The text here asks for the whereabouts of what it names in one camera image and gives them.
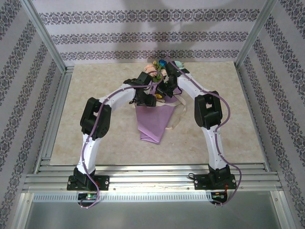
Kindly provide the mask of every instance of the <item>purple damask pattern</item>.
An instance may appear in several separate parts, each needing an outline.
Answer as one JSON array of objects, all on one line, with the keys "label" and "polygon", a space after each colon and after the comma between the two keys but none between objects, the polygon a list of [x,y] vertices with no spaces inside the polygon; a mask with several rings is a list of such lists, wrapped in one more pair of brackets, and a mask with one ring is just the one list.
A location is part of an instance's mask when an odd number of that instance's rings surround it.
[{"label": "purple damask pattern", "polygon": [[280,0],[286,12],[305,39],[305,7],[300,0]]},{"label": "purple damask pattern", "polygon": [[8,0],[3,4],[0,10],[0,41],[9,29],[17,13],[21,9],[21,3],[18,0]]},{"label": "purple damask pattern", "polygon": [[58,83],[57,83],[57,87],[56,87],[55,94],[54,94],[54,97],[53,97],[53,100],[52,100],[51,108],[50,108],[48,116],[47,116],[47,122],[46,122],[46,125],[44,126],[43,134],[41,136],[41,140],[40,140],[40,143],[39,143],[39,148],[38,148],[37,153],[36,153],[35,162],[33,164],[33,168],[31,170],[31,173],[34,173],[34,170],[35,170],[35,167],[36,167],[36,164],[37,164],[37,159],[38,159],[39,152],[40,152],[40,149],[41,149],[41,146],[42,146],[42,142],[44,140],[44,135],[45,135],[47,127],[48,127],[48,122],[49,122],[49,119],[50,119],[50,116],[51,116],[51,112],[52,112],[52,108],[53,108],[53,105],[54,105],[57,90],[58,90],[59,84],[61,83],[61,77],[62,77],[62,75],[60,76],[60,78],[58,80]]},{"label": "purple damask pattern", "polygon": [[262,134],[261,134],[261,130],[260,130],[260,128],[259,128],[259,125],[258,125],[258,123],[257,123],[256,117],[255,117],[255,115],[254,115],[254,110],[253,110],[253,107],[252,107],[252,105],[251,105],[251,101],[250,101],[250,99],[249,99],[249,95],[248,95],[246,86],[245,86],[245,84],[244,84],[244,80],[243,80],[243,78],[242,78],[242,73],[241,73],[240,69],[238,70],[238,73],[239,73],[239,76],[238,76],[238,77],[240,78],[241,82],[243,83],[244,91],[245,91],[245,94],[247,95],[247,98],[248,98],[249,107],[250,107],[250,109],[251,109],[251,113],[252,113],[252,116],[253,116],[253,119],[254,119],[254,122],[255,122],[255,127],[256,127],[256,129],[257,129],[257,133],[258,133],[259,139],[260,139],[260,141],[261,141],[261,143],[262,143],[262,147],[263,147],[263,150],[264,150],[266,159],[267,159],[267,163],[268,163],[268,165],[269,165],[270,170],[273,171],[272,164],[270,163],[270,159],[269,159],[268,152],[267,152],[266,147],[265,147],[265,144],[264,144],[264,140],[263,140],[263,137],[262,137]]},{"label": "purple damask pattern", "polygon": [[300,62],[295,57],[293,50],[290,48],[288,41],[272,15],[267,19],[264,27],[273,41],[278,54],[281,56],[282,62],[290,74],[295,88],[297,88],[297,92],[301,95],[303,104],[305,104],[304,70]]},{"label": "purple damask pattern", "polygon": [[22,142],[22,147],[18,154],[18,159],[14,166],[14,172],[12,173],[12,177],[9,181],[9,186],[7,187],[7,192],[4,195],[4,201],[1,203],[2,207],[0,210],[1,219],[0,219],[0,228],[6,227],[6,222],[8,220],[8,216],[11,211],[11,206],[18,192],[18,186],[20,184],[20,178],[24,171],[24,167],[26,165],[26,161],[28,158],[28,154],[31,150],[31,144],[35,137],[35,132],[38,127],[38,123],[43,111],[44,104],[47,100],[48,93],[54,78],[54,74],[56,72],[57,65],[54,60],[52,60],[51,65],[49,67],[48,73],[46,75],[45,81],[43,83],[41,92],[39,94],[38,100],[36,102],[35,109],[33,111],[32,118],[30,120],[30,124],[26,135],[24,137],[24,141]]},{"label": "purple damask pattern", "polygon": [[19,127],[21,118],[27,106],[41,66],[47,55],[47,51],[47,47],[44,43],[42,43],[35,56],[28,76],[22,86],[22,90],[20,91],[20,94],[16,101],[16,105],[13,108],[11,117],[9,117],[8,123],[6,124],[6,128],[4,129],[4,132],[2,134],[0,142],[0,172],[2,171],[2,167],[5,164],[5,158],[7,157],[7,154],[10,151],[10,146],[12,144],[13,139],[15,138],[17,128]]},{"label": "purple damask pattern", "polygon": [[291,109],[289,101],[285,95],[285,91],[282,89],[281,82],[278,79],[273,66],[268,58],[268,55],[259,39],[253,44],[253,48],[256,55],[260,61],[266,78],[269,82],[277,105],[282,113],[283,119],[286,122],[286,127],[290,134],[291,139],[294,141],[294,146],[296,147],[296,152],[299,154],[300,159],[305,167],[305,136],[301,131],[301,127],[295,118],[295,114]]},{"label": "purple damask pattern", "polygon": [[31,21],[29,21],[22,31],[14,50],[9,56],[9,60],[6,62],[6,65],[3,68],[0,76],[0,106],[2,105],[2,101],[5,99],[5,94],[7,94],[7,90],[10,88],[10,84],[12,80],[15,78],[15,74],[19,69],[21,61],[24,58],[26,51],[30,43],[33,40],[33,37],[36,33],[36,29]]},{"label": "purple damask pattern", "polygon": [[248,32],[122,32],[52,35],[56,45],[118,42],[244,42]]},{"label": "purple damask pattern", "polygon": [[45,25],[156,22],[156,21],[255,21],[259,9],[107,10],[40,13]]},{"label": "purple damask pattern", "polygon": [[143,51],[97,51],[61,52],[64,61],[121,60],[170,58],[236,58],[239,50],[143,50]]},{"label": "purple damask pattern", "polygon": [[248,74],[247,77],[250,78],[251,85],[254,89],[254,93],[257,98],[258,105],[261,109],[265,125],[267,127],[272,145],[274,147],[275,154],[279,161],[279,166],[282,170],[285,181],[287,182],[287,187],[288,187],[289,193],[292,197],[292,201],[294,202],[295,209],[298,212],[298,217],[300,218],[301,225],[303,227],[305,227],[304,197],[302,196],[301,189],[298,187],[298,182],[295,180],[295,174],[293,173],[293,169],[292,169],[290,161],[288,159],[286,150],[283,146],[281,137],[278,134],[274,118],[271,114],[266,97],[263,93],[263,89],[258,81],[256,72],[250,61],[249,56],[246,57],[246,59],[244,61],[244,66],[247,70],[247,74]]}]

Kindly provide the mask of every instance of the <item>wall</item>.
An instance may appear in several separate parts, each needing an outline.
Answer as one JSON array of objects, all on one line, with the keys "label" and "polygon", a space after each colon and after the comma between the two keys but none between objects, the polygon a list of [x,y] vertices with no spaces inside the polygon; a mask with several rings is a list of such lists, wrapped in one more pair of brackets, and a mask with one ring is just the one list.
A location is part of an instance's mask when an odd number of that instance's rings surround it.
[{"label": "wall", "polygon": [[32,173],[61,72],[17,0],[0,0],[0,228]]},{"label": "wall", "polygon": [[305,228],[305,1],[278,1],[239,69],[268,163]]},{"label": "wall", "polygon": [[232,61],[265,0],[33,0],[67,65]]}]

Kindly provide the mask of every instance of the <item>enclosure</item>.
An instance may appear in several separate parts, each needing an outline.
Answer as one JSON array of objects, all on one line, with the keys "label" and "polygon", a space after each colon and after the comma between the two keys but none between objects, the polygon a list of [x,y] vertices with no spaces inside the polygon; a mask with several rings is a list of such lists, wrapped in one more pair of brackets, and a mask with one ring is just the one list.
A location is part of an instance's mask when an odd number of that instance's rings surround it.
[{"label": "enclosure", "polygon": [[[305,227],[304,0],[0,4],[2,228]],[[132,105],[113,112],[96,159],[109,189],[80,209],[67,184],[87,100],[160,59],[230,105],[221,138],[243,174],[236,196],[215,207],[188,178],[209,172],[209,154],[183,91],[159,144],[140,139]]]}]

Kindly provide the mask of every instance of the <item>artificial flower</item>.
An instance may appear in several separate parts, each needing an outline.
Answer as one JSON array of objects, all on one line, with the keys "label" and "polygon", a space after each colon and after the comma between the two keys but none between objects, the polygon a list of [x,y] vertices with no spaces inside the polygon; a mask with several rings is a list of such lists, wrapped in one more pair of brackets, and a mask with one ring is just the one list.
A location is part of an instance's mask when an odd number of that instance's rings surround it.
[{"label": "artificial flower", "polygon": [[175,64],[178,68],[183,68],[183,63],[181,63],[180,61],[175,61]]},{"label": "artificial flower", "polygon": [[165,69],[162,69],[162,70],[161,70],[161,73],[162,73],[163,77],[167,76],[167,73],[166,73],[166,70],[165,70]]},{"label": "artificial flower", "polygon": [[[155,67],[150,67],[150,68],[147,68],[146,70],[144,70],[145,73],[149,73],[149,72],[153,72],[153,71],[156,71]],[[157,75],[157,72],[153,72],[153,73],[149,73],[150,76],[156,76]]]},{"label": "artificial flower", "polygon": [[155,66],[153,66],[152,64],[148,64],[148,65],[146,65],[146,66],[144,67],[144,71],[146,72],[146,70],[147,70],[148,68],[155,68]]},{"label": "artificial flower", "polygon": [[162,67],[165,67],[167,62],[165,60],[159,60],[159,64],[162,66]]}]

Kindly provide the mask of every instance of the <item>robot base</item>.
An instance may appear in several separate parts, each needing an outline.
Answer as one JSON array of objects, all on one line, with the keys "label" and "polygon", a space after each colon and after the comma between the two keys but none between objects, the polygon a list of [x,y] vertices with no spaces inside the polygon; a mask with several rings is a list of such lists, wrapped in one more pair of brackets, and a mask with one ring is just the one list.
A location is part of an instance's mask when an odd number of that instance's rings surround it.
[{"label": "robot base", "polygon": [[221,190],[236,189],[235,176],[231,174],[228,165],[222,169],[212,169],[209,166],[209,174],[192,174],[195,190]]},{"label": "robot base", "polygon": [[[98,184],[100,190],[108,191],[109,189],[109,176],[94,175],[95,170],[90,174],[93,180]],[[91,182],[86,174],[74,169],[73,175],[69,176],[68,191],[96,191],[96,186]]]}]

